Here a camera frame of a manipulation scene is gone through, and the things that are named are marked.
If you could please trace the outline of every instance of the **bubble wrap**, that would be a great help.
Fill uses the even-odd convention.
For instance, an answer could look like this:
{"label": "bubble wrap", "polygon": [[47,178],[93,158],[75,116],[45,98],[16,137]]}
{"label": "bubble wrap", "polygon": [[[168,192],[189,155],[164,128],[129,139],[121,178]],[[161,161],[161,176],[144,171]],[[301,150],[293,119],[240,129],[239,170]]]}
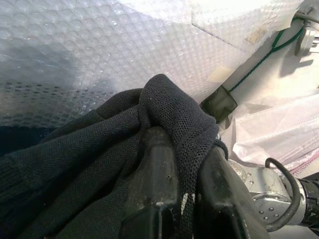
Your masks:
{"label": "bubble wrap", "polygon": [[319,94],[245,102],[220,132],[231,159],[263,166],[273,157],[294,174],[319,157],[318,134]]}
{"label": "bubble wrap", "polygon": [[56,127],[158,73],[201,102],[301,2],[223,1],[207,19],[183,0],[0,0],[0,125]]}

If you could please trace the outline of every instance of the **black knit fabric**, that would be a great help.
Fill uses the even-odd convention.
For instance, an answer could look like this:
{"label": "black knit fabric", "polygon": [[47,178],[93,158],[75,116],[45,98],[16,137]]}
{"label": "black knit fabric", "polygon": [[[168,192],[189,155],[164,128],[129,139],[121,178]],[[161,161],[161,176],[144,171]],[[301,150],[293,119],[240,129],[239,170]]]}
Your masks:
{"label": "black knit fabric", "polygon": [[189,195],[179,236],[190,239],[198,168],[223,145],[215,119],[165,75],[0,158],[0,238],[116,239],[141,136],[156,125],[175,147],[181,196]]}

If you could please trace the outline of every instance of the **silver metal part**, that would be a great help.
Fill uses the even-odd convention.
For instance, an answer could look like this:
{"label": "silver metal part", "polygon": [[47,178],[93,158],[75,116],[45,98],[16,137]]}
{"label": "silver metal part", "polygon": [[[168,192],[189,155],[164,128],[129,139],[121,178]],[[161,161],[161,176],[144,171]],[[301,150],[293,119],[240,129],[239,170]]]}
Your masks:
{"label": "silver metal part", "polygon": [[319,34],[315,35],[315,38],[313,40],[313,44],[309,50],[311,53],[319,53]]}
{"label": "silver metal part", "polygon": [[[246,167],[232,160],[229,160],[229,164],[245,183],[255,203],[256,211],[265,223],[272,223],[287,210],[291,203],[292,189],[285,177],[280,177],[269,168]],[[299,180],[296,181],[301,201],[288,225],[300,224],[306,211],[305,192]]]}
{"label": "silver metal part", "polygon": [[319,23],[319,19],[317,17],[311,16],[312,12],[310,12],[309,14],[303,14],[301,12],[296,12],[295,16],[300,17],[302,19],[306,19],[309,21],[314,21],[316,23]]}
{"label": "silver metal part", "polygon": [[306,56],[313,47],[317,46],[313,45],[316,32],[311,23],[305,21],[303,32],[296,43],[295,56]]}
{"label": "silver metal part", "polygon": [[[287,178],[282,175],[280,176],[280,178],[283,181],[283,184],[285,186],[285,188],[287,189],[288,194],[290,195],[290,197],[292,197],[293,195],[293,189],[291,188],[290,183],[288,182]],[[293,216],[293,218],[291,218],[291,220],[287,223],[287,225],[299,225],[305,216],[305,212],[306,212],[306,193],[305,190],[301,184],[301,182],[295,178],[298,187],[299,187],[299,191],[300,191],[300,205],[298,207],[298,210],[296,211],[295,215]]]}

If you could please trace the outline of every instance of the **white surface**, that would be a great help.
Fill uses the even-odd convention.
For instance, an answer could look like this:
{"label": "white surface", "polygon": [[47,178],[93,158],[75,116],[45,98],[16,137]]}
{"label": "white surface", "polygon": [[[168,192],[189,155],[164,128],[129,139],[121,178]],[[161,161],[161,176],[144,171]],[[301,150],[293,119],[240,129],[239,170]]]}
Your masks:
{"label": "white surface", "polygon": [[220,136],[229,158],[264,166],[272,157],[291,173],[319,155],[319,95],[289,100],[266,97],[241,104]]}
{"label": "white surface", "polygon": [[[294,26],[296,32],[300,26]],[[244,65],[238,68],[224,83],[230,89],[257,63],[270,49],[269,39]],[[242,83],[232,96],[238,104],[263,97],[298,97],[318,92],[319,54],[300,58],[294,56],[295,43],[274,53]],[[319,171],[319,160],[314,160],[298,177],[303,178]],[[285,226],[270,233],[272,239],[317,239],[309,229],[299,226]]]}
{"label": "white surface", "polygon": [[59,126],[158,73],[201,102],[302,2],[202,1],[0,0],[0,125]]}

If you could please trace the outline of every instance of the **green wire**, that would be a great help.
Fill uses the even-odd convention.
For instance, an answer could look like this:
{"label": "green wire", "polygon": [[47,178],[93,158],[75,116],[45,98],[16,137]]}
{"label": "green wire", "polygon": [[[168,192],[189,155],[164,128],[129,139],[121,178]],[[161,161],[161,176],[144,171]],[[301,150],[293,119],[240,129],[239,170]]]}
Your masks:
{"label": "green wire", "polygon": [[271,45],[272,48],[271,48],[271,50],[267,53],[267,55],[264,56],[263,59],[261,59],[261,60],[260,60],[233,88],[231,88],[228,92],[234,91],[234,90],[235,90],[241,83],[243,83],[243,81],[246,80],[246,78],[247,78],[248,76],[250,76],[250,74],[253,73],[254,70],[256,70],[256,69],[261,65],[261,63],[263,63],[272,53],[274,53],[274,52],[276,52],[276,51],[279,51],[280,49],[284,48],[285,46],[288,46],[290,43],[292,43],[294,40],[296,40],[296,39],[300,36],[300,34],[302,33],[303,27],[302,27],[292,38],[290,38],[288,41],[284,42],[283,44],[281,44],[281,45],[279,45],[279,46],[276,46],[277,43],[278,43],[278,41],[280,40],[281,36],[283,35],[284,31],[285,31],[285,30],[281,30],[281,31],[277,34],[277,36],[276,36],[276,38],[275,38],[273,44]]}

